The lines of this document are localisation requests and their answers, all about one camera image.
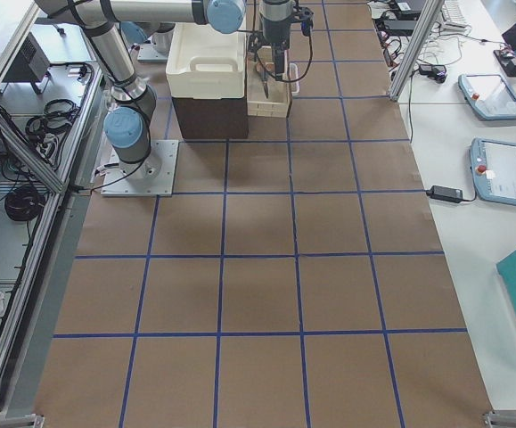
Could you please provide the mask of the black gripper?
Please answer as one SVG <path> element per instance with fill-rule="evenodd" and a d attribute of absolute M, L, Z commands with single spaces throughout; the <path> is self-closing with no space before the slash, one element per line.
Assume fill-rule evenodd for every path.
<path fill-rule="evenodd" d="M 261 62 L 259 51 L 266 46 L 266 40 L 262 35 L 249 35 L 247 52 L 254 55 L 254 62 Z"/>
<path fill-rule="evenodd" d="M 287 52 L 289 51 L 289 48 L 289 42 L 271 44 L 272 60 L 274 64 L 274 70 L 272 73 L 276 81 L 284 81 L 287 78 L 289 69 Z"/>

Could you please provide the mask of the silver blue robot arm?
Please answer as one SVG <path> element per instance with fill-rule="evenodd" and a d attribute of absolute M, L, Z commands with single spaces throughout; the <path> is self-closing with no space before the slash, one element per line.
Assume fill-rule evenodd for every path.
<path fill-rule="evenodd" d="M 222 34 L 242 26 L 243 1 L 38 1 L 50 19 L 78 25 L 100 67 L 111 82 L 117 108 L 108 113 L 103 132 L 119 157 L 124 177 L 148 179 L 158 175 L 161 160 L 152 153 L 150 125 L 156 95 L 137 75 L 117 23 L 132 21 L 210 25 Z"/>
<path fill-rule="evenodd" d="M 286 52 L 290 49 L 293 6 L 290 0 L 261 1 L 258 7 L 261 39 L 271 48 L 274 78 L 281 81 L 286 73 Z"/>

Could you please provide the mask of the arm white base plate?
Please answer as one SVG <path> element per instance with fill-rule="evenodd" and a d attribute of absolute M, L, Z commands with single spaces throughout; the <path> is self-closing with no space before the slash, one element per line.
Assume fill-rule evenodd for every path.
<path fill-rule="evenodd" d="M 137 60 L 139 62 L 166 62 L 168 50 L 164 51 L 159 45 L 144 43 L 139 47 Z"/>
<path fill-rule="evenodd" d="M 119 162 L 119 156 L 111 149 L 109 163 L 116 163 L 105 171 L 105 187 L 101 195 L 107 197 L 171 196 L 173 193 L 178 140 L 153 140 L 150 156 L 133 174 L 135 166 Z"/>

